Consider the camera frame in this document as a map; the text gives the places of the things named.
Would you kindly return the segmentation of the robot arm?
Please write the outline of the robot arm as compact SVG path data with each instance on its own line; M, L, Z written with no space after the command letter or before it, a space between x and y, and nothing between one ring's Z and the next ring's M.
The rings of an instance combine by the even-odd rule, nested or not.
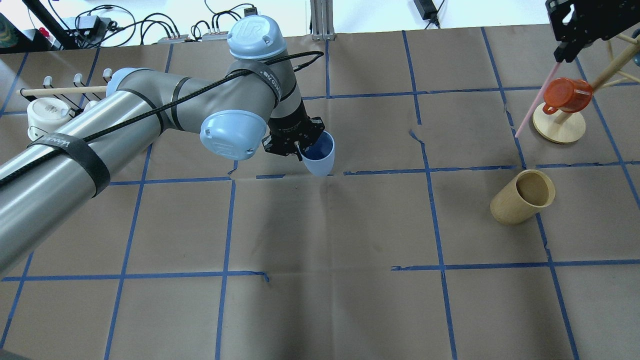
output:
M228 32L234 58L216 81L126 67L116 71L97 105L32 141L1 166L1 275L20 264L89 199L96 198L137 154L166 130L194 133L211 153L244 161L260 148L303 159L325 131L307 114L276 21L240 19Z

